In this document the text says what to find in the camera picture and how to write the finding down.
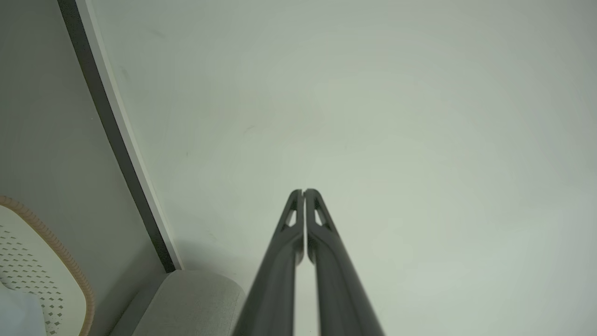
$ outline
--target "white fabric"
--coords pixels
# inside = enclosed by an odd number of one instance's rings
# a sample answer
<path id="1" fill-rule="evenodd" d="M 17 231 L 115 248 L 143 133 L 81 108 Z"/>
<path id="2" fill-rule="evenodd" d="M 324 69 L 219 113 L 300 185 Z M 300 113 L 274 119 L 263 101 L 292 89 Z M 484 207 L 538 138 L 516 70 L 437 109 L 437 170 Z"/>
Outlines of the white fabric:
<path id="1" fill-rule="evenodd" d="M 44 314 L 36 295 L 17 292 L 0 283 L 0 335 L 46 335 Z"/>

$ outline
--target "wall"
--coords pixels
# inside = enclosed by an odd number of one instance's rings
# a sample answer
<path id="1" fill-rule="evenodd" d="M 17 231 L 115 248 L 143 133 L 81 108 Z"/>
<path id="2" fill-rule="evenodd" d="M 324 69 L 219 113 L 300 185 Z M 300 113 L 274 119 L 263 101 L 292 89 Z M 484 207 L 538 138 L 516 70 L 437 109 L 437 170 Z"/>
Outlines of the wall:
<path id="1" fill-rule="evenodd" d="M 0 5 L 0 194 L 31 208 L 77 260 L 106 335 L 164 272 L 122 177 L 56 1 Z"/>
<path id="2" fill-rule="evenodd" d="M 315 187 L 387 335 L 597 331 L 594 2 L 90 2 L 186 267 Z"/>

